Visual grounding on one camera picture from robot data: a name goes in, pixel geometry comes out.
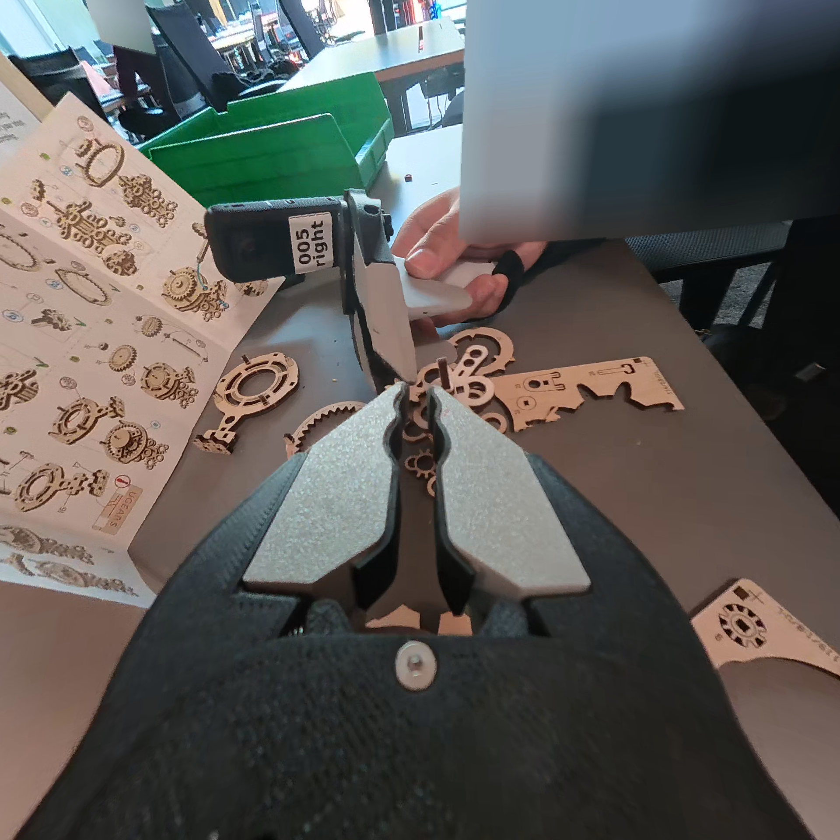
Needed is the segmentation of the black mesh office chair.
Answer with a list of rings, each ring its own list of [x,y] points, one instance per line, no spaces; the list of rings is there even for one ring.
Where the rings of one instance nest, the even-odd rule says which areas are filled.
[[[786,244],[791,221],[724,227],[681,234],[626,238],[627,246],[658,284],[701,274],[770,263]]]

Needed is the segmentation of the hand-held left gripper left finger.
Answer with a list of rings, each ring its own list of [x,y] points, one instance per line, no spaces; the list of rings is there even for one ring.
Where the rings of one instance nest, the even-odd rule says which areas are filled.
[[[365,610],[396,577],[397,457],[408,394],[393,384],[310,447],[243,584]]]

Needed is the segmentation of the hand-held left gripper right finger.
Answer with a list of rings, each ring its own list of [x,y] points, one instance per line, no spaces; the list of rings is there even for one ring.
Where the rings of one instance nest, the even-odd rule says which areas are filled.
[[[427,395],[437,461],[437,577],[448,609],[592,585],[527,453],[440,386]]]

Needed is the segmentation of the long wooden parts sheet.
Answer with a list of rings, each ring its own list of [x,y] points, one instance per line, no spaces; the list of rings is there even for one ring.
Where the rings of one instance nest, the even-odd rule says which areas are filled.
[[[500,375],[492,381],[495,397],[507,409],[516,432],[557,421],[561,412],[580,408],[585,396],[613,398],[623,386],[628,388],[629,401],[636,406],[685,409],[656,363],[647,356]]]

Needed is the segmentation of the wooden gear axle assembly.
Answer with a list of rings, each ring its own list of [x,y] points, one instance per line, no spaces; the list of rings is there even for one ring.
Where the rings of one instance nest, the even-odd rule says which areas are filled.
[[[474,412],[484,409],[495,398],[492,375],[504,372],[514,360],[513,344],[492,331],[459,333],[450,340],[462,344],[457,361],[448,364],[447,392]],[[414,446],[404,458],[407,472],[425,484],[427,494],[434,497],[436,460],[432,451],[433,436],[429,430],[427,389],[443,384],[440,364],[432,362],[418,372],[410,388],[409,410],[402,431],[403,440]]]

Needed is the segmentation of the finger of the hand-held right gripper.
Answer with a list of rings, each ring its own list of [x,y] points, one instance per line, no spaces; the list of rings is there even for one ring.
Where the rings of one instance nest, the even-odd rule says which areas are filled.
[[[396,264],[353,259],[353,346],[377,393],[395,381],[415,382],[417,355]]]

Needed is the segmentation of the white printed paper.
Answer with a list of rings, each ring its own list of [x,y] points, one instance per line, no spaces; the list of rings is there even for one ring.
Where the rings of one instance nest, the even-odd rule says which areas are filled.
[[[38,118],[1,83],[1,158],[14,154],[39,125]]]

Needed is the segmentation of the white office table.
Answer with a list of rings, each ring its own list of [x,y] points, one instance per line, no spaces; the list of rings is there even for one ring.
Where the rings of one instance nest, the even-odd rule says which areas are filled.
[[[409,25],[361,41],[326,47],[284,85],[285,91],[372,73],[379,82],[462,62],[465,40],[450,17]]]

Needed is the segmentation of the person's right hand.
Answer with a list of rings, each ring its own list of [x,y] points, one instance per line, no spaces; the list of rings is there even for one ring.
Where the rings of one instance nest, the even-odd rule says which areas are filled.
[[[459,236],[459,189],[447,190],[418,207],[396,235],[392,252],[405,259],[406,270],[414,277],[434,279],[460,259],[498,260],[509,250],[518,254],[525,270],[542,256],[547,242],[518,244],[469,244]],[[484,274],[467,286],[471,304],[467,309],[412,323],[415,338],[436,340],[438,328],[450,324],[488,319],[502,308],[509,278],[503,274]]]

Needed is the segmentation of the printed assembly instruction sheet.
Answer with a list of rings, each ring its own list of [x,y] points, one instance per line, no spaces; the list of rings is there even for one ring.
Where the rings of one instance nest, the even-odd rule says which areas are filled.
[[[205,209],[68,93],[1,176],[2,582],[145,608],[130,555],[228,359]]]

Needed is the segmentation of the triangular wooden parts sheet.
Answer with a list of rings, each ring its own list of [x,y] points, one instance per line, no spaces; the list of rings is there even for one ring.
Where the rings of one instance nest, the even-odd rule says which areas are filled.
[[[839,653],[751,579],[731,583],[690,622],[715,669],[780,659],[839,677]]]

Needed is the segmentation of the round wooden frame with stem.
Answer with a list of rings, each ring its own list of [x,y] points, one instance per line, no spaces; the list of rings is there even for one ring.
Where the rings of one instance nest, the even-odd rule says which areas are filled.
[[[269,376],[266,386],[255,394],[245,394],[246,382],[260,375]],[[220,424],[196,435],[195,446],[210,453],[231,454],[236,443],[236,426],[248,417],[278,407],[298,383],[298,364],[284,353],[264,353],[252,359],[243,356],[242,363],[228,371],[213,391],[213,401],[222,414]]]

